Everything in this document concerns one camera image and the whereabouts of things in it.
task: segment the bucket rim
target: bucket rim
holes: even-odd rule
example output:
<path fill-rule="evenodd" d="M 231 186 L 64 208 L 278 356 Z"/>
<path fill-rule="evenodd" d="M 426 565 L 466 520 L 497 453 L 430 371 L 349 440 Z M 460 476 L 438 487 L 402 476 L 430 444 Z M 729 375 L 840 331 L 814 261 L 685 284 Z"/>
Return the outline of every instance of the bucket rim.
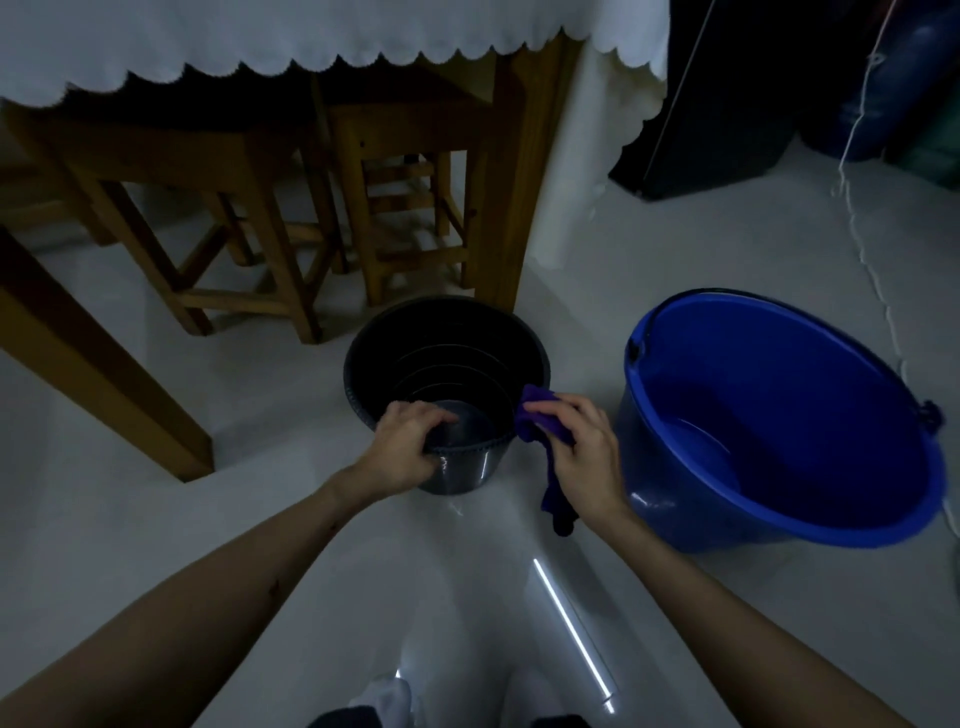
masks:
<path fill-rule="evenodd" d="M 688 299 L 701 295 L 715 296 L 721 300 L 728 299 L 730 303 L 734 303 L 734 299 L 739 299 L 740 301 L 736 303 L 766 307 L 775 310 L 780 315 L 785 315 L 808 327 L 815 328 L 836 344 L 842 346 L 851 355 L 857 356 L 866 366 L 875 369 L 878 374 L 891 378 L 900 386 L 901 392 L 908 397 L 907 403 L 912 404 L 918 414 L 917 429 L 927 465 L 926 492 L 911 511 L 907 512 L 897 522 L 877 528 L 837 528 L 801 521 L 786 516 L 779 511 L 775 511 L 737 493 L 735 490 L 726 486 L 721 480 L 700 467 L 696 461 L 688 455 L 677 438 L 670 434 L 669 429 L 665 426 L 660 415 L 651 403 L 646 387 L 637 370 L 636 363 L 638 362 L 638 358 L 636 355 L 638 351 L 642 352 L 643 346 L 648 343 L 649 328 L 653 318 L 674 304 L 689 304 L 690 301 Z M 799 308 L 777 301 L 776 299 L 728 288 L 697 288 L 684 291 L 683 293 L 668 298 L 640 319 L 634 331 L 631 333 L 624 351 L 624 372 L 627 378 L 628 389 L 631 393 L 631 399 L 634 402 L 637 413 L 657 439 L 667 447 L 670 453 L 676 457 L 685 468 L 693 473 L 697 479 L 709 487 L 716 495 L 731 505 L 787 533 L 808 541 L 830 546 L 859 548 L 889 546 L 904 541 L 922 531 L 940 509 L 941 501 L 947 488 L 946 464 L 943 453 L 934 437 L 934 432 L 931 431 L 930 427 L 924 426 L 921 420 L 921 407 L 917 404 L 917 400 L 913 397 L 913 394 L 890 366 L 876 356 L 876 354 L 843 331 L 832 327 L 830 324 Z"/>
<path fill-rule="evenodd" d="M 543 347 L 543 343 L 540 338 L 534 333 L 534 330 L 529 327 L 529 325 L 523 321 L 519 316 L 517 316 L 512 311 L 504 311 L 496 306 L 489 305 L 488 303 L 483 303 L 475 300 L 470 296 L 458 296 L 456 294 L 440 294 L 436 296 L 420 296 L 409 301 L 403 301 L 400 303 L 395 303 L 389 308 L 380 311 L 373 318 L 371 318 L 363 327 L 357 331 L 356 336 L 353 337 L 353 341 L 350 342 L 350 347 L 347 350 L 347 357 L 344 360 L 344 390 L 347 394 L 347 401 L 350 404 L 350 408 L 356 414 L 357 417 L 366 425 L 370 430 L 376 430 L 376 423 L 372 415 L 360 404 L 359 399 L 353 392 L 353 373 L 352 373 L 352 361 L 353 357 L 356 355 L 357 343 L 364 337 L 369 329 L 373 328 L 375 324 L 380 322 L 382 319 L 386 318 L 388 315 L 396 313 L 402 308 L 406 308 L 411 305 L 418 303 L 428 303 L 428 302 L 437 302 L 437 301 L 457 301 L 457 302 L 466 302 L 467 304 L 475 305 L 479 308 L 486 308 L 489 311 L 493 311 L 501 316 L 506 316 L 520 326 L 520 328 L 530 337 L 534 345 L 537 348 L 537 353 L 540 356 L 540 361 L 543 364 L 543 387 L 545 389 L 550 388 L 550 359 L 546 355 L 546 349 Z M 495 437 L 491 440 L 487 440 L 482 443 L 477 443 L 475 445 L 463 445 L 456 448 L 424 448 L 423 451 L 432 454 L 432 455 L 458 455 L 464 452 L 477 452 L 480 450 L 494 449 L 499 448 L 503 445 L 508 444 L 516 437 L 516 429 L 511 426 L 510 430 L 499 437 Z"/>

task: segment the person's left hand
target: person's left hand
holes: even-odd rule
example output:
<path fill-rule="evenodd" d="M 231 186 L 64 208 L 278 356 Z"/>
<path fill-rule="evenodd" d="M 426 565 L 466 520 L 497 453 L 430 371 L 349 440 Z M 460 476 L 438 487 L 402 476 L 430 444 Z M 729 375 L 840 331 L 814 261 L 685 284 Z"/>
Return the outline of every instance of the person's left hand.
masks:
<path fill-rule="evenodd" d="M 436 458 L 423 454 L 427 433 L 457 419 L 429 402 L 391 402 L 376 425 L 372 445 L 353 466 L 364 477 L 369 495 L 380 500 L 421 485 L 439 465 Z"/>

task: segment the white floor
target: white floor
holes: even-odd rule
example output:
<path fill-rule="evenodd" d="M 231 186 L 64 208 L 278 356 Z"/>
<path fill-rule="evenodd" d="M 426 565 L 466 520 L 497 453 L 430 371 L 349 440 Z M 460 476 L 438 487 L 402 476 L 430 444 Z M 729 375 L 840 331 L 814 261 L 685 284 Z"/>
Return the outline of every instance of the white floor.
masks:
<path fill-rule="evenodd" d="M 540 335 L 556 388 L 608 408 L 640 316 L 687 288 L 745 288 L 801 306 L 890 359 L 881 311 L 858 267 L 833 163 L 802 147 L 767 177 L 647 205 L 611 185 L 562 271 L 530 266 L 516 312 Z M 940 440 L 960 465 L 960 206 L 956 195 L 879 163 L 853 192 L 921 399 L 944 409 Z M 303 190 L 285 188 L 291 213 Z M 204 226 L 186 198 L 144 201 L 185 251 Z M 370 433 L 341 369 L 363 321 L 359 274 L 331 277 L 318 308 L 327 340 L 289 323 L 224 320 L 183 333 L 125 251 L 31 236 L 40 260 L 214 437 L 218 472 L 179 485 L 119 437 L 0 358 L 0 693 L 159 580 L 316 488 Z M 228 262 L 211 274 L 248 278 Z M 441 273 L 404 292 L 447 286 Z M 352 522 L 202 717 L 203 726 L 306 725 L 377 674 L 399 670 L 418 725 L 492 726 L 512 667 L 532 665 L 594 725 L 733 725 L 649 595 L 582 526 L 555 537 L 538 512 L 538 448 L 514 444 L 492 482 L 463 497 L 414 492 Z M 908 543 L 851 551 L 802 543 L 701 559 L 766 615 L 923 726 L 960 712 L 954 543 L 938 518 Z M 614 693 L 603 695 L 534 559 Z"/>

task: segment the hand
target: hand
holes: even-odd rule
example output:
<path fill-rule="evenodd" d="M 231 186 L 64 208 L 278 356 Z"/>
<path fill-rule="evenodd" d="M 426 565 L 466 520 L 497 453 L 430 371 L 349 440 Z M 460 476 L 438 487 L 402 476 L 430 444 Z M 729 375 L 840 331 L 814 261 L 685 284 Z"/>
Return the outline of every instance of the hand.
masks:
<path fill-rule="evenodd" d="M 580 395 L 557 395 L 559 401 L 529 401 L 527 412 L 553 415 L 573 434 L 573 447 L 546 432 L 554 468 L 570 505 L 590 528 L 618 514 L 629 513 L 620 474 L 620 446 L 607 413 Z"/>
<path fill-rule="evenodd" d="M 353 470 L 365 476 L 374 500 L 421 485 L 439 465 L 423 454 L 427 433 L 440 423 L 455 423 L 452 412 L 425 401 L 394 401 L 376 425 L 373 444 Z"/>

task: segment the foot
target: foot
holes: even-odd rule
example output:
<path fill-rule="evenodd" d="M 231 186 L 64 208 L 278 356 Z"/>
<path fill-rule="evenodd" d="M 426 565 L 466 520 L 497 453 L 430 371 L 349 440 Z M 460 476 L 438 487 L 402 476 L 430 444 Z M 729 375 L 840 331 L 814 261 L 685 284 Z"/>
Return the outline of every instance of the foot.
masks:
<path fill-rule="evenodd" d="M 348 708 L 369 705 L 383 728 L 407 728 L 412 697 L 410 684 L 399 677 L 378 677 L 350 700 Z"/>
<path fill-rule="evenodd" d="M 514 670 L 500 712 L 500 728 L 529 728 L 542 717 L 564 715 L 564 704 L 545 677 L 531 667 Z"/>

